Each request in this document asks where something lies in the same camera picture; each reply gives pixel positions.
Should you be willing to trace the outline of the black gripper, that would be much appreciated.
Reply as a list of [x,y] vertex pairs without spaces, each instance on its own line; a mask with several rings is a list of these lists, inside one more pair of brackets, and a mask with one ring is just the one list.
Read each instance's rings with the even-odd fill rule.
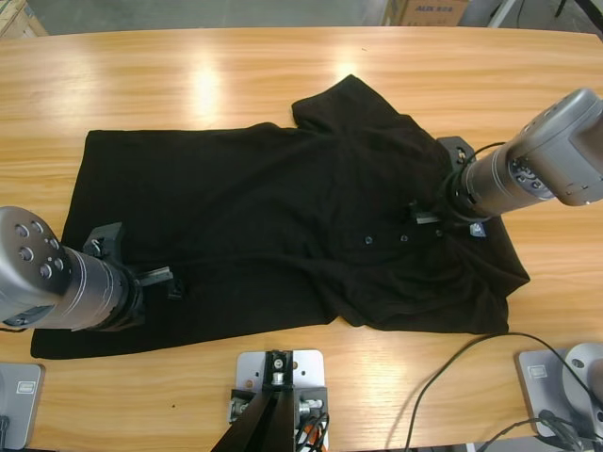
[[408,204],[410,216],[416,224],[470,225],[490,219],[470,206],[468,196],[463,192],[461,174],[460,171],[452,172],[444,180],[430,209],[423,208],[417,200]]
[[118,306],[111,313],[110,328],[112,330],[124,330],[144,323],[144,287],[166,284],[169,300],[183,299],[182,282],[174,279],[168,266],[148,271],[136,271],[129,266],[119,266],[119,269],[126,279],[126,288],[124,289],[124,300],[120,300]]

